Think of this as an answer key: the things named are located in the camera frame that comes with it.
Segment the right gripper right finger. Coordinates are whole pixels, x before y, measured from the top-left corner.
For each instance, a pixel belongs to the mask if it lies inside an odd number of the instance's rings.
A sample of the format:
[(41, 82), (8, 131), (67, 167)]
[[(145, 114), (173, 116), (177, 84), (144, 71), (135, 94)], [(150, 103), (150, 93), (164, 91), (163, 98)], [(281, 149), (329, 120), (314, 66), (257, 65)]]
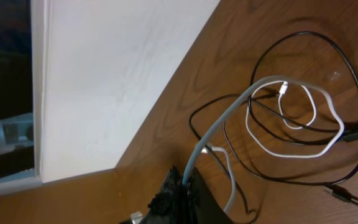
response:
[(214, 199), (199, 170), (194, 168), (188, 183), (188, 223), (233, 224)]

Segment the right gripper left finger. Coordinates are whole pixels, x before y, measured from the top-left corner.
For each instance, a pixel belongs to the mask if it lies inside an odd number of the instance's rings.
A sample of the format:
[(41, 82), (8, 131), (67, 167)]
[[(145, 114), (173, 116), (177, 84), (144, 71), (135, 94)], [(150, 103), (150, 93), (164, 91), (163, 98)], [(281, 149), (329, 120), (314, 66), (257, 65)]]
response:
[(183, 223), (183, 190), (181, 173), (176, 166), (170, 168), (160, 190), (147, 205), (149, 211), (140, 224)]

